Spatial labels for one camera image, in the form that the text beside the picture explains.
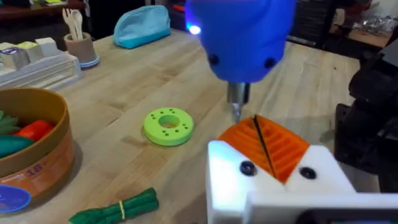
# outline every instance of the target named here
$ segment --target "orange 3d printed part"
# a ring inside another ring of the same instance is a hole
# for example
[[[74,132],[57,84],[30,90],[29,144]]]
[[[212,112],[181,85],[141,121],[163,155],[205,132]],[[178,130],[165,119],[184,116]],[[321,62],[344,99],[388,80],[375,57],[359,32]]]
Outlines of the orange 3d printed part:
[[[228,128],[219,140],[227,142],[282,183],[287,181],[310,146],[288,129],[257,115]]]

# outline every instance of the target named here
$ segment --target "green 3d printed disc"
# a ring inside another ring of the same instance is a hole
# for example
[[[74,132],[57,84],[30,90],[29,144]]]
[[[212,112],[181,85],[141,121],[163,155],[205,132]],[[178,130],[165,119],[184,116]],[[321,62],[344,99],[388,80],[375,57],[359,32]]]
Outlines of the green 3d printed disc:
[[[156,109],[144,120],[144,132],[147,138],[161,146],[177,146],[192,136],[193,119],[178,108]]]

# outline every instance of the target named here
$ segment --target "black bolt head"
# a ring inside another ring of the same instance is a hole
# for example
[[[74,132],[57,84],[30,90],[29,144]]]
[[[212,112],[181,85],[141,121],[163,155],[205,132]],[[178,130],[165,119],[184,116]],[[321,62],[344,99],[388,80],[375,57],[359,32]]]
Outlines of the black bolt head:
[[[256,174],[256,166],[251,161],[243,161],[240,170],[242,174],[247,176],[254,176]]]
[[[308,180],[315,180],[317,178],[315,170],[309,167],[300,168],[300,174]]]
[[[275,59],[269,58],[266,60],[264,66],[265,66],[265,68],[272,68],[273,66],[275,66],[275,64],[276,64]]]
[[[210,65],[217,65],[220,62],[220,59],[218,58],[217,55],[210,55],[208,58],[208,61],[210,63]]]

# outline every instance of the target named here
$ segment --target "light blue pencil case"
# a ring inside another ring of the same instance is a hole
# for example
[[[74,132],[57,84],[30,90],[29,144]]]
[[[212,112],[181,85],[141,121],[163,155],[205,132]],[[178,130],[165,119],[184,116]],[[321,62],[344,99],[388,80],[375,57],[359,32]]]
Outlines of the light blue pencil case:
[[[114,28],[113,42],[132,49],[171,34],[164,6],[144,6],[123,14]]]

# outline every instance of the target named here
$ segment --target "tan cup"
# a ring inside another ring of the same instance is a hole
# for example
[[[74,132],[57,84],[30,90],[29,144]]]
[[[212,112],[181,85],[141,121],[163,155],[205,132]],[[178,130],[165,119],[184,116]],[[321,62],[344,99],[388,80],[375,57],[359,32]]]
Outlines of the tan cup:
[[[72,36],[67,34],[64,38],[69,53],[79,59],[80,63],[92,62],[96,58],[91,35],[83,33],[83,40],[72,40]]]

